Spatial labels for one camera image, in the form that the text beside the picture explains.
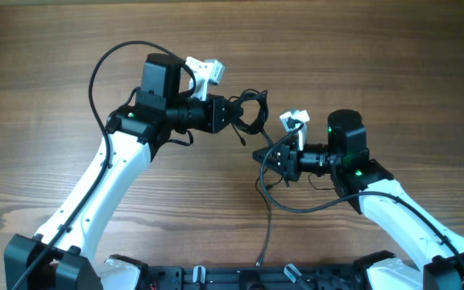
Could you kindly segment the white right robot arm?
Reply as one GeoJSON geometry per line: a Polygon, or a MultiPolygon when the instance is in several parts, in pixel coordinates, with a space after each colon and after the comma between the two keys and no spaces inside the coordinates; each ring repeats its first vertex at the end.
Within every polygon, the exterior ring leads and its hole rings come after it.
{"type": "Polygon", "coordinates": [[[356,289],[464,289],[464,237],[442,225],[419,206],[400,182],[370,157],[367,132],[355,110],[336,110],[327,118],[326,144],[306,142],[309,115],[290,110],[280,115],[286,136],[252,154],[260,168],[289,183],[304,172],[327,175],[338,195],[317,212],[349,203],[385,230],[413,261],[409,266],[389,251],[353,264],[356,289]]]}

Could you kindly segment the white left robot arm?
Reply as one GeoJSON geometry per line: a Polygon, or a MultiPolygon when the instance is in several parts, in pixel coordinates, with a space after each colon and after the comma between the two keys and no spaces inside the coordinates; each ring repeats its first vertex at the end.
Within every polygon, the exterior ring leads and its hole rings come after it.
{"type": "Polygon", "coordinates": [[[9,289],[145,289],[148,266],[112,255],[94,262],[114,211],[172,132],[218,133],[242,108],[210,94],[225,72],[215,59],[152,53],[130,98],[102,123],[102,141],[61,207],[30,237],[15,235],[4,251],[9,289]]]}

